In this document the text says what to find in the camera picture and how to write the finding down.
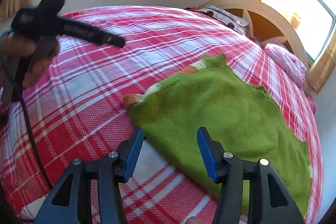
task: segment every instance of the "red and white plaid fabric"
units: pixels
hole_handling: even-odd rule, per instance
[[[202,55],[223,52],[242,80],[270,92],[295,135],[308,142],[312,188],[305,222],[315,224],[322,157],[314,116],[305,94],[260,47],[205,15],[181,9],[104,7],[67,16],[120,34],[127,44],[123,49],[97,47],[63,36],[59,56],[38,85],[24,93],[37,148],[52,183],[74,158],[99,159],[130,136],[133,128],[123,95],[144,93]],[[33,218],[36,208],[28,204],[45,196],[48,187],[32,153],[19,104],[9,110],[8,125],[0,133],[0,151],[6,198],[18,215]],[[147,142],[134,177],[121,185],[121,193],[129,223],[183,223],[189,216],[211,223],[216,209],[214,197]],[[95,187],[92,203],[97,223]]]

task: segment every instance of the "window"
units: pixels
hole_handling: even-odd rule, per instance
[[[336,0],[307,0],[296,30],[304,49],[314,62],[328,43],[336,23]]]

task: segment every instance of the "curved headboard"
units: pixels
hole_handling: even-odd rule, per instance
[[[280,41],[282,41],[283,43],[287,41],[289,46],[291,47],[290,49],[291,52],[293,52],[293,54],[295,54],[308,69],[307,55],[295,30],[281,14],[279,14],[276,10],[274,10],[270,6],[258,0],[210,0],[198,8],[199,9],[206,8],[208,5],[213,5],[223,10],[228,9],[243,10],[242,17],[248,20],[248,22],[250,22],[249,24],[250,32],[248,33],[248,35],[253,35],[253,20],[250,17],[251,14],[255,13],[262,16],[273,25],[273,29],[275,30],[273,36],[274,37],[284,36],[285,38],[280,39]]]

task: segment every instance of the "folded garment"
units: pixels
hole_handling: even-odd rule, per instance
[[[218,197],[221,185],[207,176],[196,140],[199,127],[241,159],[268,159],[305,215],[310,197],[307,143],[292,133],[268,91],[239,79],[224,54],[205,55],[144,95],[126,95],[124,103],[159,153],[211,194]],[[244,213],[248,201],[244,182]]]

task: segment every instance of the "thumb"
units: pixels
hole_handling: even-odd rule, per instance
[[[198,218],[190,217],[186,220],[185,224],[203,224]]]
[[[33,40],[21,35],[13,35],[12,37],[4,38],[1,46],[3,55],[5,56],[31,56],[36,49],[36,43]]]

